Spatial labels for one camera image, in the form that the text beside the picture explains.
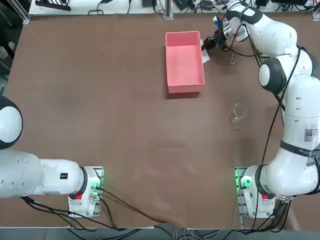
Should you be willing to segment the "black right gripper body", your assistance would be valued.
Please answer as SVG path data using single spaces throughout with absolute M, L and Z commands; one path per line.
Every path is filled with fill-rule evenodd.
M 227 47 L 226 40 L 228 38 L 228 33 L 225 33 L 221 28 L 218 28 L 214 32 L 214 41 L 216 46 L 218 46 L 221 50 L 224 50 Z

